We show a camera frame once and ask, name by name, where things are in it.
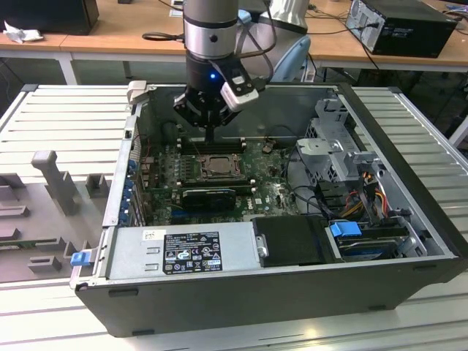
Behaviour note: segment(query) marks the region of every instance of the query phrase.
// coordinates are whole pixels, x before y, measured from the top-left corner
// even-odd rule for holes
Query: blue component
[[[132,192],[128,189],[124,189],[124,199],[129,199],[132,197]]]
[[[120,208],[123,208],[124,210],[128,210],[128,208],[130,207],[130,203],[128,201],[122,201],[120,203]]]
[[[124,212],[121,212],[118,214],[118,219],[122,222],[127,222],[129,220],[129,215],[125,214]]]
[[[239,10],[237,12],[237,17],[241,19],[242,23],[248,23],[252,20],[252,16],[246,10]]]
[[[275,67],[272,82],[291,82],[298,74],[310,48],[309,36],[295,42]]]
[[[133,159],[129,159],[129,169],[130,170],[136,170],[137,169],[137,163]]]
[[[333,237],[337,236],[361,236],[363,233],[357,222],[335,222],[330,226]]]
[[[90,252],[76,252],[72,255],[70,264],[72,265],[72,267],[75,267],[77,265],[91,265],[90,259]]]
[[[124,183],[124,186],[126,188],[132,188],[133,187],[133,181],[131,181],[130,179],[125,179],[125,183]]]

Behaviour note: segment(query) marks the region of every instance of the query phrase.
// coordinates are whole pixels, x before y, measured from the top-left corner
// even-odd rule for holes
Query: power supply label
[[[219,232],[165,235],[162,271],[166,274],[222,271]]]

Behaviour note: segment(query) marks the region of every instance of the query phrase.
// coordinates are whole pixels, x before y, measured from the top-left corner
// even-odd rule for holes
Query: black plastic cover
[[[262,267],[319,265],[335,258],[320,216],[275,216],[253,219],[256,236],[266,239],[268,257]]]

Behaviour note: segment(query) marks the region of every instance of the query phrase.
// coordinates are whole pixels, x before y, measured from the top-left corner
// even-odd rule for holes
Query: wooden desk
[[[444,3],[427,0],[439,10]],[[148,31],[180,34],[182,19],[169,17],[170,9],[157,0],[134,0],[117,4],[116,0],[97,0],[99,21],[88,36],[46,34],[43,42],[22,45],[0,36],[0,56],[56,59],[68,84],[79,79],[73,60],[185,62],[185,49],[179,42],[152,42],[141,35]],[[349,0],[338,2],[312,0],[323,12],[338,15],[349,9]],[[309,31],[326,33],[344,29],[334,19],[307,19]],[[310,53],[318,67],[373,68],[361,44],[349,32],[313,35]],[[468,36],[453,32],[439,58],[373,56],[380,69],[466,72]]]
[[[85,37],[69,35],[61,44],[63,51],[87,53],[142,53],[185,55],[180,42],[152,42],[141,36],[148,31],[180,34],[182,18],[169,17],[170,8],[156,0],[98,0],[99,21]]]

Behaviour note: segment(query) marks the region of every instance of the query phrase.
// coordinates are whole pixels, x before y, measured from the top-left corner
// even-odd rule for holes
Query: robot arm
[[[246,37],[244,26],[240,26],[242,30],[239,31],[238,0],[185,1],[187,86],[185,92],[175,99],[174,108],[192,126],[206,130],[207,142],[214,140],[215,127],[228,124],[259,97],[256,89],[259,80],[251,79],[246,65],[250,67],[251,74],[265,71],[268,67],[265,54],[268,51],[276,52],[278,56],[284,48],[289,50],[292,40],[297,41],[293,35],[292,40],[289,38],[277,45],[276,32],[289,33],[291,29],[300,28],[303,33],[299,35],[304,37],[307,29],[303,19],[308,3],[307,0],[272,0],[270,9],[262,15],[259,23],[245,25],[251,33]],[[242,37],[240,54],[235,52],[239,37]],[[258,50],[257,41],[267,49]]]

